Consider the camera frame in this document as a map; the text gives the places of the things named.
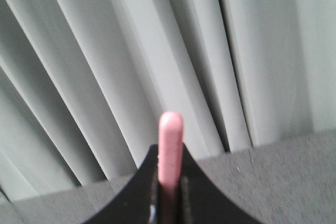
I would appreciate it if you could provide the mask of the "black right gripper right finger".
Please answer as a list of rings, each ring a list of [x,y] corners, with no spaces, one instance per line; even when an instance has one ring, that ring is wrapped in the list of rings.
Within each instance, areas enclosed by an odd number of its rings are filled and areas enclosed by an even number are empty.
[[[226,195],[207,177],[183,147],[179,223],[260,223]]]

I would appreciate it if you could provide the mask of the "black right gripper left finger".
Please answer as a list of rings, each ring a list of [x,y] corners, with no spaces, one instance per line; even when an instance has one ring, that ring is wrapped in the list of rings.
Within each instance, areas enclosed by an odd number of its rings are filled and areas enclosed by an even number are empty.
[[[151,145],[140,168],[121,191],[85,223],[158,223],[158,146]]]

